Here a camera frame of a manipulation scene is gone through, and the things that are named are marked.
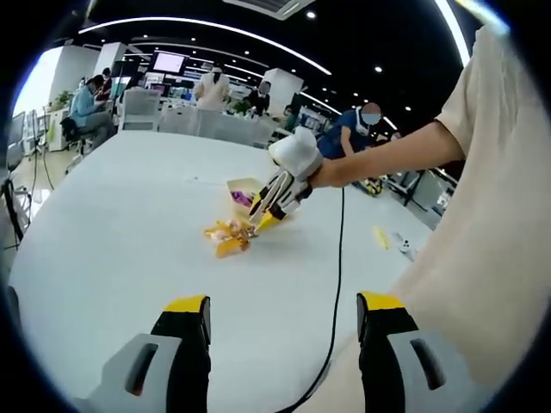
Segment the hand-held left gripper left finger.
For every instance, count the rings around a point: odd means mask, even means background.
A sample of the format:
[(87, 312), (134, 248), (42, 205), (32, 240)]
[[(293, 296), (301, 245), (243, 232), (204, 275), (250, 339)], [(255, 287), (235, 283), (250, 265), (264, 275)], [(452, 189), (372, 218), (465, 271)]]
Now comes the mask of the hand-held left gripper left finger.
[(205, 412), (211, 359), (210, 298), (168, 304), (148, 334), (138, 334), (102, 368), (87, 412)]

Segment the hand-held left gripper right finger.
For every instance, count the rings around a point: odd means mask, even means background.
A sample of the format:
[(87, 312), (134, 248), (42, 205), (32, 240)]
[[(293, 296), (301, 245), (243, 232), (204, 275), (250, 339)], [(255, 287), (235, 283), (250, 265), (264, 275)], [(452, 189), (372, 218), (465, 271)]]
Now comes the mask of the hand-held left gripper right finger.
[(359, 292), (356, 305), (367, 412), (467, 411), (478, 386), (452, 344), (391, 295)]

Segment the person's right hand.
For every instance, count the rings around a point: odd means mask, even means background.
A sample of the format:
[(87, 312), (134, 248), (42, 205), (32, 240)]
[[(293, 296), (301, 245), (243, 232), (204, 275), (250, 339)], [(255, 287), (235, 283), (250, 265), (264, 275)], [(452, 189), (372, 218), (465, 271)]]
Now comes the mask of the person's right hand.
[(345, 184), (342, 178), (341, 160), (324, 159), (308, 182), (312, 188), (341, 188)]

